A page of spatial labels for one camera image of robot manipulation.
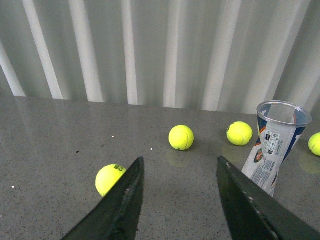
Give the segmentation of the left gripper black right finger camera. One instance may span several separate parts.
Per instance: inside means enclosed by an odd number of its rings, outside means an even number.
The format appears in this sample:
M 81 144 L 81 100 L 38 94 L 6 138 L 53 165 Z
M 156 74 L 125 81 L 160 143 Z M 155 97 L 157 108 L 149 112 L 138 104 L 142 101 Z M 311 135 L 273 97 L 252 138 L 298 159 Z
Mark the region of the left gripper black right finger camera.
M 318 240 L 320 233 L 284 208 L 223 156 L 217 183 L 234 240 Z

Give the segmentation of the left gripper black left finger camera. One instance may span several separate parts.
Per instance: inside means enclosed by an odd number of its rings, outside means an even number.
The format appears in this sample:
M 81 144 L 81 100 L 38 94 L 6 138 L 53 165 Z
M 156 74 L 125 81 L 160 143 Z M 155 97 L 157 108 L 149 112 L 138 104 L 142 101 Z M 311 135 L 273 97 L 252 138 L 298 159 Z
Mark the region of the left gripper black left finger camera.
M 134 240 L 144 194 L 144 158 L 138 157 L 99 204 L 64 240 Z

